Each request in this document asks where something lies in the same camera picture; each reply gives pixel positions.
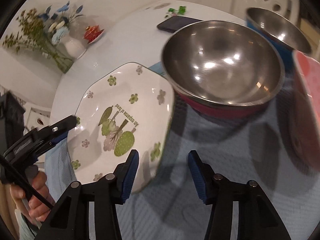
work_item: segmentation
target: table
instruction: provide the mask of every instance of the table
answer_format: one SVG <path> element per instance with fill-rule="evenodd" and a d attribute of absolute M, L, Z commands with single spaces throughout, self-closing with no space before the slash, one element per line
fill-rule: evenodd
<path fill-rule="evenodd" d="M 166 8 L 153 9 L 161 3 Z M 74 114 L 87 88 L 116 67 L 130 62 L 151 66 L 159 62 L 161 48 L 170 36 L 156 29 L 167 8 L 186 5 L 186 16 L 209 20 L 244 21 L 201 5 L 162 0 L 128 15 L 88 49 L 62 78 L 54 100 L 51 122 Z M 210 206 L 199 200 L 186 164 L 190 150 L 215 172 L 231 181 L 256 180 L 283 220 L 292 240 L 306 240 L 320 221 L 319 174 L 294 154 L 288 135 L 292 79 L 265 112 L 241 120 L 203 116 L 177 100 L 172 128 L 155 179 L 140 193 L 117 207 L 125 240 L 201 240 L 210 216 Z M 48 187 L 57 200 L 75 179 L 66 142 L 46 154 Z M 237 216 L 236 205 L 234 218 Z M 93 214 L 90 213 L 89 226 Z M 237 225 L 231 239 L 236 239 Z"/>
<path fill-rule="evenodd" d="M 165 3 L 170 5 L 154 9 Z M 128 62 L 149 67 L 159 62 L 162 47 L 171 34 L 158 30 L 156 26 L 165 20 L 169 8 L 179 6 L 187 7 L 186 17 L 245 24 L 244 20 L 226 12 L 176 0 L 161 0 L 129 14 L 105 33 L 99 42 L 92 44 L 63 75 L 53 101 L 50 123 L 75 114 L 85 91 L 117 67 Z"/>

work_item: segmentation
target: black phone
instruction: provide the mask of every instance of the black phone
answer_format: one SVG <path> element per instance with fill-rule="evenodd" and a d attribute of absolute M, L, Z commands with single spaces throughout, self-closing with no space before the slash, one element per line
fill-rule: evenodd
<path fill-rule="evenodd" d="M 166 19 L 164 22 L 158 24 L 157 28 L 161 31 L 174 33 L 182 27 L 196 22 L 201 22 L 201 20 L 183 16 L 172 16 L 169 19 Z"/>

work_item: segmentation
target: wall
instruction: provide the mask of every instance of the wall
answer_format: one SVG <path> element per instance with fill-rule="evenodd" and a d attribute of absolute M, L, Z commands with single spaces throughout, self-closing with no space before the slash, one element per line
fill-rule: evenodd
<path fill-rule="evenodd" d="M 52 8 L 65 4 L 68 0 L 27 0 L 18 11 L 15 19 L 21 11 L 33 7 L 45 9 L 49 5 Z M 119 19 L 136 9 L 158 0 L 70 0 L 71 4 L 77 6 L 83 4 L 83 13 L 86 18 L 81 25 L 78 36 L 84 33 L 86 24 L 99 24 L 105 29 L 111 28 Z M 231 0 L 184 0 L 214 7 L 229 12 Z M 5 34 L 16 32 L 18 23 L 13 20 L 8 26 Z M 0 84 L 17 93 L 22 94 L 29 101 L 40 106 L 51 107 L 55 91 L 59 85 L 61 73 L 42 58 L 30 58 L 28 55 L 16 55 L 8 53 L 0 48 Z"/>

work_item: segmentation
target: stainless steel bowl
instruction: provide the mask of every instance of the stainless steel bowl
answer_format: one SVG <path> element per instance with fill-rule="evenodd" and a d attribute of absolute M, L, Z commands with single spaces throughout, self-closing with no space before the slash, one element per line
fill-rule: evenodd
<path fill-rule="evenodd" d="M 263 8 L 248 8 L 247 21 L 268 38 L 288 50 L 311 53 L 311 46 L 303 33 L 281 15 Z"/>
<path fill-rule="evenodd" d="M 262 105 L 284 82 L 275 48 L 232 22 L 203 21 L 180 29 L 165 44 L 162 64 L 177 92 L 210 107 Z"/>

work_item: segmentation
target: person's hand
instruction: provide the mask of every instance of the person's hand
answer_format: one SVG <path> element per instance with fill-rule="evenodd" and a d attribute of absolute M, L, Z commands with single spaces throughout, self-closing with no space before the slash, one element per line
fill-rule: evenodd
<path fill-rule="evenodd" d="M 32 187 L 39 192 L 45 199 L 51 204 L 55 204 L 52 196 L 49 194 L 49 189 L 46 186 L 47 175 L 42 171 L 39 171 L 37 176 L 32 181 Z M 25 217 L 33 223 L 32 220 L 44 222 L 50 213 L 50 209 L 38 200 L 35 196 L 32 196 L 29 201 L 30 211 L 28 212 L 22 203 L 22 199 L 26 197 L 26 193 L 18 185 L 10 185 L 10 194 L 17 205 L 17 208 L 21 211 Z"/>

